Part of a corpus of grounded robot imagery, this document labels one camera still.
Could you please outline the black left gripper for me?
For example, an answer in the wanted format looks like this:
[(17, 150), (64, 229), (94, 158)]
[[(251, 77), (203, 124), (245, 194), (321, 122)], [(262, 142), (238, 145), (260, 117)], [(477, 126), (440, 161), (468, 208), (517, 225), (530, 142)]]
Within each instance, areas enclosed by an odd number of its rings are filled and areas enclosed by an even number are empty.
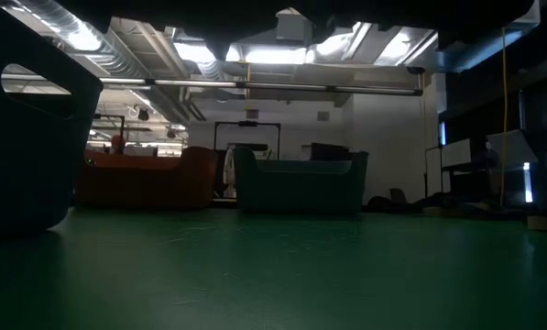
[(274, 28), (281, 9), (280, 0), (214, 0), (189, 11), (181, 27), (188, 35), (203, 39), (214, 57), (224, 61), (232, 43)]

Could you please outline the ribbed silver ventilation duct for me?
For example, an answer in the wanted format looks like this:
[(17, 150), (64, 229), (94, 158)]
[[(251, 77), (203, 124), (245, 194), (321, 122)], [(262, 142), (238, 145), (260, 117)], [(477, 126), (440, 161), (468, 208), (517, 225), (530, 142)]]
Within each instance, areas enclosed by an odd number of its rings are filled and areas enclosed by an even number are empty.
[[(142, 78), (151, 76), (147, 68), (128, 50), (114, 32), (102, 33), (80, 20), (54, 0), (11, 0), (16, 6), (52, 29), (63, 41), (86, 53), (86, 58), (111, 78)], [(157, 86), (132, 89), (131, 93), (171, 123), (187, 125), (186, 110)]]

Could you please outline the orange plastic basket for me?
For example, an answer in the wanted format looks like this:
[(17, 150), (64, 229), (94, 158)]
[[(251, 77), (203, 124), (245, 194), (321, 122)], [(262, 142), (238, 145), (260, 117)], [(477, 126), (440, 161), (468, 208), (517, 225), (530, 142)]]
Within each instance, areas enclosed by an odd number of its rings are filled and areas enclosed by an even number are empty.
[(178, 158), (86, 150), (75, 186), (79, 206), (191, 210), (213, 195), (217, 154), (188, 147)]

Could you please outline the white panel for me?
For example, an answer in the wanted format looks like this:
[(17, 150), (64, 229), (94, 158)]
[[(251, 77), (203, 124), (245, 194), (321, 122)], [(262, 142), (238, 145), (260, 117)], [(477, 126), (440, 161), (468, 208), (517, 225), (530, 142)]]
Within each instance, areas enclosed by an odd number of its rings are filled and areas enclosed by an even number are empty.
[(446, 144), (441, 149), (442, 167), (449, 168), (471, 162), (471, 140), (469, 138)]

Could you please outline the blue-grey plastic basket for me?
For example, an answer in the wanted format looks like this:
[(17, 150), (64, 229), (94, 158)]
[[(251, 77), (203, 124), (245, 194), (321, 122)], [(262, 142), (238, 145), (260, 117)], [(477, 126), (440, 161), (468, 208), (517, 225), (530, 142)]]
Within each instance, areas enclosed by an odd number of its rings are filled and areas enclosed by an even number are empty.
[[(67, 93), (6, 93), (9, 64)], [(102, 90), (97, 77), (0, 8), (0, 237), (41, 232), (65, 217)]]

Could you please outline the white hanging cloth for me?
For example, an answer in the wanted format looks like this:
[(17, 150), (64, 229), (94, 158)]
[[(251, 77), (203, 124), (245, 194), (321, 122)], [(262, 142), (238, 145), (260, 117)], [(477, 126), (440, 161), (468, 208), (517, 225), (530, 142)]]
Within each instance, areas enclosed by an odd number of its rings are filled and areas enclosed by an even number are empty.
[(234, 152), (232, 148), (228, 148), (224, 156), (223, 183), (225, 185), (235, 184)]

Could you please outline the long metal ceiling pipe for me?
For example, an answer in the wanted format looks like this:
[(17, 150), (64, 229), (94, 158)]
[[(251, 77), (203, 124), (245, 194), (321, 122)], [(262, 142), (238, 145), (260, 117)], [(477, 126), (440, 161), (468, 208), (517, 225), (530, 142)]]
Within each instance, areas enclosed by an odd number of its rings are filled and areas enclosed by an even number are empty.
[(254, 82), (254, 81), (206, 81), (206, 80), (178, 80), (178, 79), (151, 79), (151, 78), (100, 78), (104, 84), (123, 84), (133, 86), (178, 86), (200, 87), (216, 89), (244, 89), (244, 90), (281, 90), (332, 94), (378, 94), (393, 96), (421, 96), (422, 89), (396, 88), (382, 86), (350, 86), (328, 85), (291, 82)]

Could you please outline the green table mat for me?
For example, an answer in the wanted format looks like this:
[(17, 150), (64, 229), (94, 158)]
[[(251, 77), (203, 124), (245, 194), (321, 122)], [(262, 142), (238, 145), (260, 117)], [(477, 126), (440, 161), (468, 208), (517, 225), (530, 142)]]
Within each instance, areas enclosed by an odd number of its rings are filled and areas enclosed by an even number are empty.
[(547, 330), (519, 221), (73, 209), (0, 240), (0, 330)]

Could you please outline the black monitor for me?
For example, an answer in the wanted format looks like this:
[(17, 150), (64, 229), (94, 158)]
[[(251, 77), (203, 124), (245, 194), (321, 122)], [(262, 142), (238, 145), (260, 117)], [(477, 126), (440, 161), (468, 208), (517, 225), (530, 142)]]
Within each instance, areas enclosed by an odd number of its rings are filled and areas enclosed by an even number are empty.
[(312, 143), (312, 161), (347, 161), (352, 158), (349, 148), (339, 145)]

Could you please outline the black metal frame stand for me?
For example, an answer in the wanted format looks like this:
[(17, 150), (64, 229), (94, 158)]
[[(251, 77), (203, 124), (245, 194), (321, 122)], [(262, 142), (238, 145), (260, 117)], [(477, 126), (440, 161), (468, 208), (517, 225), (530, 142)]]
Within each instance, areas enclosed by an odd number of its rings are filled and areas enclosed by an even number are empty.
[(278, 130), (277, 134), (277, 160), (280, 159), (280, 138), (281, 138), (281, 123), (260, 123), (258, 121), (244, 120), (244, 121), (216, 121), (213, 125), (213, 150), (217, 149), (218, 139), (218, 127), (220, 125), (233, 125), (238, 127), (258, 127), (268, 126), (275, 127)]
[(94, 119), (101, 119), (101, 118), (110, 118), (110, 119), (118, 119), (120, 121), (120, 127), (119, 127), (119, 133), (123, 137), (125, 137), (125, 123), (126, 119), (123, 115), (102, 115), (102, 114), (95, 114)]

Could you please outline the teal plastic basket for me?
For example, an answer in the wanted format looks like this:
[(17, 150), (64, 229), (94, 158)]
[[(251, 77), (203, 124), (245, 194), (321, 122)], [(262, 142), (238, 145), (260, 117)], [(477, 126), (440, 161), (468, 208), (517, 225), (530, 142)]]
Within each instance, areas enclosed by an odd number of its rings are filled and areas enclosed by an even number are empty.
[(350, 160), (265, 160), (233, 150), (237, 205), (254, 213), (352, 215), (360, 212), (368, 153)]

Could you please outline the blue ceiling beam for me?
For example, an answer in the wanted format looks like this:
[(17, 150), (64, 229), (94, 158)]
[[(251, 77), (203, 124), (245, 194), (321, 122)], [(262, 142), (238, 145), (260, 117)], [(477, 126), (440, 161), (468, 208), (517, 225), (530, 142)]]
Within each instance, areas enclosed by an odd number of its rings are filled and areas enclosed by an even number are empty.
[(438, 72), (463, 72), (474, 68), (503, 49), (500, 30), (467, 42), (440, 34), (434, 51), (434, 68)]

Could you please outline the grey ceiling box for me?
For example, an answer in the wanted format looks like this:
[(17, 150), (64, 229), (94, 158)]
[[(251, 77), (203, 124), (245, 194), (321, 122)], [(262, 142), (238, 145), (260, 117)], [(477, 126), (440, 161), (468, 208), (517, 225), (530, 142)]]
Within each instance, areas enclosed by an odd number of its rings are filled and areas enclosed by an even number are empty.
[(297, 9), (288, 7), (276, 14), (278, 24), (276, 27), (277, 40), (306, 43), (311, 39), (311, 22)]

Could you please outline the ceiling light panel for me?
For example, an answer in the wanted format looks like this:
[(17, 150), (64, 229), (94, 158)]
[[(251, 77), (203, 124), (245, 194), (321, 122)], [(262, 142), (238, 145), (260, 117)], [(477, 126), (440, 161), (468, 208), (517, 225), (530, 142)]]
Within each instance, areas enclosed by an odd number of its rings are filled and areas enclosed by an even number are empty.
[(245, 61), (257, 64), (290, 64), (302, 65), (306, 60), (305, 48), (252, 48), (245, 56)]
[[(174, 43), (173, 46), (183, 60), (199, 63), (210, 63), (216, 61), (214, 54), (205, 45)], [(231, 46), (224, 60), (240, 61), (241, 56), (238, 50), (234, 46)]]

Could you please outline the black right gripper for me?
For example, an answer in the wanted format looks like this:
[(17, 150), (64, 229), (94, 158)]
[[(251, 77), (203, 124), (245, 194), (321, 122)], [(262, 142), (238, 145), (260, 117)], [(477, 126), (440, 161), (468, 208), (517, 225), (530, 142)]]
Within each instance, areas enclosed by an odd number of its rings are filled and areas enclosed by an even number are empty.
[(295, 8), (312, 23), (312, 42), (326, 41), (339, 27), (356, 22), (378, 24), (387, 31), (389, 0), (295, 0)]

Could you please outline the grey panel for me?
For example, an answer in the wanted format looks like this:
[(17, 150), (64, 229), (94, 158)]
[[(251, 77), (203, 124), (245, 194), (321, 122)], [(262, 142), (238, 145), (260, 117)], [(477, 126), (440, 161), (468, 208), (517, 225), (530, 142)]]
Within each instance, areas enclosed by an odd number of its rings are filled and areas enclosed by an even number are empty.
[(501, 158), (505, 158), (508, 167), (522, 166), (524, 163), (536, 163), (538, 158), (533, 152), (522, 130), (487, 135), (487, 142)]

